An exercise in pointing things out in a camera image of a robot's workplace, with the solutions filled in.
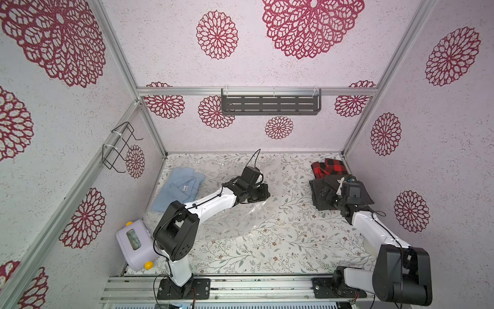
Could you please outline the dark grey shirt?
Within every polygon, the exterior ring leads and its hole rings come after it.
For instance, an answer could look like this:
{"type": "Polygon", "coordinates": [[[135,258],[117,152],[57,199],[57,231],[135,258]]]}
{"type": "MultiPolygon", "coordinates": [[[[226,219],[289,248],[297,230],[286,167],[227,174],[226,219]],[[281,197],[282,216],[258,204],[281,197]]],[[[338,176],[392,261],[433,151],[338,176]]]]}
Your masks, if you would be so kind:
{"type": "MultiPolygon", "coordinates": [[[[338,179],[345,175],[328,175],[325,178],[310,180],[311,196],[314,206],[319,211],[337,210],[333,203],[337,197],[338,179]]],[[[364,206],[373,205],[374,201],[367,192],[365,185],[362,194],[364,206]]]]}

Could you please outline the clear plastic vacuum bag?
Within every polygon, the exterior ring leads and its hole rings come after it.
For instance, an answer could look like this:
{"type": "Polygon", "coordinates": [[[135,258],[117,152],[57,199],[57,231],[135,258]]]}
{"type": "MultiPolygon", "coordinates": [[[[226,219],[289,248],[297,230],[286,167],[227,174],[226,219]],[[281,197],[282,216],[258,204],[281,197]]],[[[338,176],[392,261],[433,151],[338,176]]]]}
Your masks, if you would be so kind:
{"type": "MultiPolygon", "coordinates": [[[[165,161],[162,175],[158,181],[154,201],[164,187],[165,181],[174,168],[187,167],[201,173],[205,179],[198,187],[196,198],[203,198],[220,189],[221,184],[239,176],[248,162],[247,154],[172,154],[165,161]]],[[[264,201],[255,201],[261,194],[246,199],[232,210],[221,211],[199,224],[197,241],[218,240],[245,236],[261,226],[275,212],[276,203],[281,202],[283,193],[283,163],[290,160],[292,154],[268,153],[253,158],[249,163],[261,170],[263,182],[268,185],[270,197],[264,201]]]]}

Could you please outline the red black plaid shirt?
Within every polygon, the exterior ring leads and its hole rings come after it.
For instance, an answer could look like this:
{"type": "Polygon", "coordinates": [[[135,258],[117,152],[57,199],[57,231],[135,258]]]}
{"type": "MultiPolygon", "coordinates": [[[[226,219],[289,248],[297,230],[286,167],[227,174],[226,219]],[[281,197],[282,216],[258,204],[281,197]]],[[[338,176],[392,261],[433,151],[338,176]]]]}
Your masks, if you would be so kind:
{"type": "Polygon", "coordinates": [[[311,169],[316,179],[328,175],[348,175],[347,169],[341,160],[326,158],[323,162],[314,162],[311,169]]]}

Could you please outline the light blue shirt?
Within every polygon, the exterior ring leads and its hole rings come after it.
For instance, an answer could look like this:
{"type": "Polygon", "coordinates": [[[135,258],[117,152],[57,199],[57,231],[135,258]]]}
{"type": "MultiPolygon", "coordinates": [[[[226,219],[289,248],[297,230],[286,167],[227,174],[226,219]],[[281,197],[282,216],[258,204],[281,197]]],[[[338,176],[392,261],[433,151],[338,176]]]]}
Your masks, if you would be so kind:
{"type": "Polygon", "coordinates": [[[204,180],[205,175],[193,168],[174,168],[154,200],[151,210],[164,213],[172,202],[193,202],[204,180]]]}

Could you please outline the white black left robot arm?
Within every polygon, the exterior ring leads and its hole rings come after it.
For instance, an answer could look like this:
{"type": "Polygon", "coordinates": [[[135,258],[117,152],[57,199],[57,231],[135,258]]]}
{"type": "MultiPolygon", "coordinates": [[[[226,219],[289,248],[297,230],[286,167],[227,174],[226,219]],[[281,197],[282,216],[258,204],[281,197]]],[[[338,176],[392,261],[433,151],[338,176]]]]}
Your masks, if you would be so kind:
{"type": "Polygon", "coordinates": [[[169,266],[171,283],[183,288],[192,281],[188,254],[199,226],[222,211],[239,204],[263,202],[270,197],[264,175],[246,166],[240,176],[221,184],[214,193],[194,202],[172,202],[153,232],[153,249],[169,266]]]}

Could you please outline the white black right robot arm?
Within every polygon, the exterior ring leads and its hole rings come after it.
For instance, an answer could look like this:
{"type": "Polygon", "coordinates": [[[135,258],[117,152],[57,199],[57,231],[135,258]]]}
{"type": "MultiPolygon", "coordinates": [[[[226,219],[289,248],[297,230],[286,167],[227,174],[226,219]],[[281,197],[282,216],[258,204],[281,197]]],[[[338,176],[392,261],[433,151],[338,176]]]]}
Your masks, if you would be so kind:
{"type": "Polygon", "coordinates": [[[341,215],[362,234],[377,253],[374,270],[337,267],[333,273],[332,288],[358,294],[361,290],[380,301],[406,305],[432,304],[432,274],[430,256],[426,250],[413,247],[391,232],[369,206],[365,186],[357,180],[339,180],[335,207],[341,215]]]}

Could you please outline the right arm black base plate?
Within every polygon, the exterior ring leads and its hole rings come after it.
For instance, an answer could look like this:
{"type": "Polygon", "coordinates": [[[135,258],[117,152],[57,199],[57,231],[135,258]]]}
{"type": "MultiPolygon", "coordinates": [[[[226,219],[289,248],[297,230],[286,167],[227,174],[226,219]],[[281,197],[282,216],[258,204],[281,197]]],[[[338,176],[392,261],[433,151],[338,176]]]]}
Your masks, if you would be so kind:
{"type": "Polygon", "coordinates": [[[356,300],[367,297],[367,292],[345,284],[343,273],[347,267],[338,266],[330,276],[311,279],[316,299],[347,298],[356,300]]]}

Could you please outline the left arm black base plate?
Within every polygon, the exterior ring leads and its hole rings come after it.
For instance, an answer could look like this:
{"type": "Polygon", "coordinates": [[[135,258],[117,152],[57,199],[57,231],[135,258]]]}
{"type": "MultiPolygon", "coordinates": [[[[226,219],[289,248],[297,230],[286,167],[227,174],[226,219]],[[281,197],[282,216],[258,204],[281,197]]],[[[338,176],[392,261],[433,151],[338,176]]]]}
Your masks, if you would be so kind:
{"type": "Polygon", "coordinates": [[[211,280],[191,278],[179,287],[170,278],[161,280],[157,292],[157,300],[205,300],[210,297],[211,280]]]}

